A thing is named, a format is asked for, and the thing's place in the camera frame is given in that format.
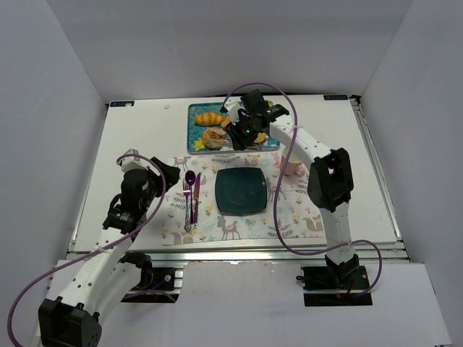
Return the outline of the metal tongs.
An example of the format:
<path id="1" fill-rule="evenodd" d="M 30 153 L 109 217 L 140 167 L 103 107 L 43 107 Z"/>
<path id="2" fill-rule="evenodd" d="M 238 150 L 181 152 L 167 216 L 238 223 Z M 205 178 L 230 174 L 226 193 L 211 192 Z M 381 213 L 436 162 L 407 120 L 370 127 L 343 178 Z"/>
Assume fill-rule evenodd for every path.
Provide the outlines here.
<path id="1" fill-rule="evenodd" d="M 267 139 L 265 133 L 260 133 L 253 144 L 246 147 L 247 150 L 260 150 L 262 144 Z M 212 150 L 222 150 L 223 148 L 233 149 L 231 137 L 222 129 L 207 128 L 203 133 L 203 144 Z"/>

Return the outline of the glazed donut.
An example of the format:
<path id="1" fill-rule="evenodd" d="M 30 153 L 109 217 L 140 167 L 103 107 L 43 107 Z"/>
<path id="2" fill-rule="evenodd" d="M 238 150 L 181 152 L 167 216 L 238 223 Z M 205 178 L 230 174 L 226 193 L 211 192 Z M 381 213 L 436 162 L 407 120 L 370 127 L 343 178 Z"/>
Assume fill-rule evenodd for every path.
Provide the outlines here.
<path id="1" fill-rule="evenodd" d="M 203 133 L 203 143 L 207 148 L 220 150 L 225 142 L 225 134 L 221 129 L 207 128 Z"/>

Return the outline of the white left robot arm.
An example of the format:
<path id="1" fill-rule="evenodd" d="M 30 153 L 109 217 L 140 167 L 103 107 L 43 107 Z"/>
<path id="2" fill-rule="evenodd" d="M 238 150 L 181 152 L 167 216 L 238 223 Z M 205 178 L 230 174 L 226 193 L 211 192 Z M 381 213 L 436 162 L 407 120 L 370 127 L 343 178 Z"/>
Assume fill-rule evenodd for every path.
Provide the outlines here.
<path id="1" fill-rule="evenodd" d="M 150 287 L 151 258 L 133 252 L 141 228 L 152 218 L 148 210 L 180 178 L 177 167 L 157 158 L 125 154 L 120 192 L 114 196 L 95 246 L 70 283 L 38 309 L 43 346 L 97 346 L 103 323 L 129 290 Z"/>

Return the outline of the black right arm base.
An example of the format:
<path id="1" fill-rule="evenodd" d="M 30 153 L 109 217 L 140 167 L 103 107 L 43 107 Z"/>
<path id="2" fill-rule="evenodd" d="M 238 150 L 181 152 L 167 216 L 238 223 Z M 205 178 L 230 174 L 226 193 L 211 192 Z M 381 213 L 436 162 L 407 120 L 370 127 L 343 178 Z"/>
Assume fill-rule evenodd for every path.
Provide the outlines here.
<path id="1" fill-rule="evenodd" d="M 372 306 L 370 293 L 361 295 L 370 287 L 364 266 L 337 283 L 327 267 L 302 267 L 296 281 L 302 285 L 306 307 L 362 307 Z"/>

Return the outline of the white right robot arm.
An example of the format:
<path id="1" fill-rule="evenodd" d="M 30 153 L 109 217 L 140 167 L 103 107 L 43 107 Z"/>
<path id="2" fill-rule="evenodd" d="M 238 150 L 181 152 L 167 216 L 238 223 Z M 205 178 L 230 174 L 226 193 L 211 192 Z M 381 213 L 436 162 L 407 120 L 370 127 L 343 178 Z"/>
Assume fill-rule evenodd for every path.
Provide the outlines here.
<path id="1" fill-rule="evenodd" d="M 349 153 L 316 140 L 300 126 L 293 104 L 288 108 L 280 104 L 270 106 L 259 90 L 243 95 L 240 101 L 226 97 L 221 112 L 230 118 L 225 130 L 234 150 L 254 147 L 257 136 L 265 133 L 308 168 L 307 194 L 320 211 L 327 245 L 324 250 L 327 279 L 319 285 L 328 288 L 345 285 L 359 267 L 348 216 L 354 188 Z"/>

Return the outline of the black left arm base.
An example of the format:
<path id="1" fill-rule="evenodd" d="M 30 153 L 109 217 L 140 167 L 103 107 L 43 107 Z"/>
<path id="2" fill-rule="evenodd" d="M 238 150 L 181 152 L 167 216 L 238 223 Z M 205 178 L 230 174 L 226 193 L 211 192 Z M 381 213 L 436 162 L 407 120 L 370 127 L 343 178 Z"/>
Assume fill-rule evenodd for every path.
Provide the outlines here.
<path id="1" fill-rule="evenodd" d="M 128 263 L 135 267 L 139 282 L 124 296 L 124 303 L 168 303 L 174 304 L 179 294 L 176 290 L 176 269 L 174 267 L 156 267 L 148 254 L 127 252 L 119 263 Z"/>

